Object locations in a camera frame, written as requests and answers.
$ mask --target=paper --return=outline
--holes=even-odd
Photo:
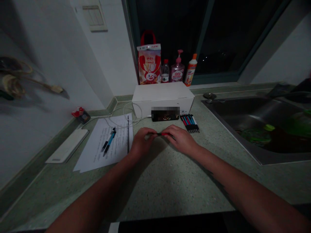
[[[74,171],[80,170],[80,173],[82,173],[108,166],[119,162],[128,154],[133,142],[133,127],[130,126],[132,125],[132,114],[126,114],[125,117],[121,115],[97,120],[92,134],[74,167]],[[104,152],[101,152],[101,149],[105,142],[109,140],[114,127],[117,133],[107,154],[103,157]]]

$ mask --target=kitchen sink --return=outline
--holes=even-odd
[[[202,102],[260,165],[311,160],[311,139],[289,135],[280,128],[287,118],[303,109],[268,97]],[[275,130],[271,132],[271,142],[264,147],[240,136],[245,129],[263,128],[266,124],[275,126]]]

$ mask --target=soap dispenser bottle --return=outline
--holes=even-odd
[[[178,50],[178,58],[176,59],[176,63],[171,66],[171,77],[170,82],[182,82],[182,77],[184,74],[185,66],[181,63],[180,54],[183,50]]]

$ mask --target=window frame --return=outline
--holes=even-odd
[[[126,9],[128,10],[128,19],[129,19],[129,29],[132,35],[132,41],[134,43],[134,48],[140,45],[140,31],[139,31],[139,23],[138,23],[138,15],[137,15],[137,8],[136,8],[136,0],[124,0]],[[246,68],[247,64],[260,47],[262,42],[265,40],[266,36],[269,34],[275,23],[278,21],[286,7],[289,5],[291,0],[283,0],[281,5],[278,7],[276,12],[274,13],[273,17],[266,25],[265,29],[263,30],[262,34],[257,39],[256,43],[248,53],[246,59],[242,63],[241,67],[237,72],[224,72],[224,73],[213,73],[213,74],[194,74],[192,85],[200,85],[200,84],[212,84],[212,83],[229,83],[229,82],[237,82],[240,78],[240,75]],[[206,11],[204,15],[204,19],[201,26],[201,33],[199,36],[196,53],[200,54],[204,36],[210,21],[210,17],[213,11],[215,0],[209,0],[206,5]],[[135,64],[138,64],[137,57],[138,53],[137,50],[134,49],[132,51],[135,53]]]

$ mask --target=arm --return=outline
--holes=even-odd
[[[165,137],[182,153],[199,162],[223,185],[228,197],[243,216],[260,232],[311,232],[310,222],[282,198],[240,170],[199,146],[177,126],[167,127],[175,140]]]
[[[96,232],[126,175],[149,151],[156,134],[146,141],[145,136],[148,133],[156,131],[141,128],[134,137],[130,153],[65,209],[46,232]]]

